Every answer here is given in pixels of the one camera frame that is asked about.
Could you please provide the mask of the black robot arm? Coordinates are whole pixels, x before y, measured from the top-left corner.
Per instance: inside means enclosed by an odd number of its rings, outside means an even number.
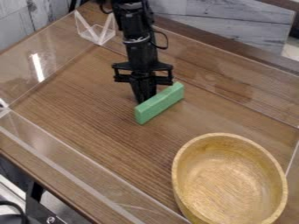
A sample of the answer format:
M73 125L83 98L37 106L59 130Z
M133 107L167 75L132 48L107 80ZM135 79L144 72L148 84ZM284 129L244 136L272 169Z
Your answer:
M115 63L115 82L131 85L139 103L156 94L156 86L173 84L173 66L159 60L159 46L155 41L155 17L148 0L112 0L112 12L119 30L128 62Z

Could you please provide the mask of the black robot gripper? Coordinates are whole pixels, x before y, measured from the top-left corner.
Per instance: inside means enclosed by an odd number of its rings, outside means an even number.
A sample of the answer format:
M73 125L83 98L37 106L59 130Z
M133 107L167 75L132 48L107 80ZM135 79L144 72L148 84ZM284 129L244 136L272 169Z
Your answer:
M143 103L156 94L156 85L173 84L173 66L157 59L157 48L152 36L139 38L123 38L125 46L127 62L115 63L116 82L131 82L131 88L137 103ZM143 80L152 78L147 83L144 94Z

